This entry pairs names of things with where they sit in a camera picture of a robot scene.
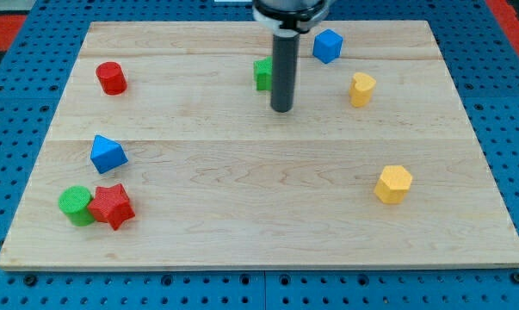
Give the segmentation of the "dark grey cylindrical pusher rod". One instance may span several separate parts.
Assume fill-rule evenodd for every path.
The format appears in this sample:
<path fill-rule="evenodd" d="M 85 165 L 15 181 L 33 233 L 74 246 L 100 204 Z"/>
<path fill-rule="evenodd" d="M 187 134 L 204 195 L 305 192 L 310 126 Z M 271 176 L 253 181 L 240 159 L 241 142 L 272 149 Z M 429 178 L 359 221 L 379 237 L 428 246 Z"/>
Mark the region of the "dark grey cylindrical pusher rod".
<path fill-rule="evenodd" d="M 279 113 L 293 108 L 299 45 L 299 35 L 273 36 L 270 106 Z"/>

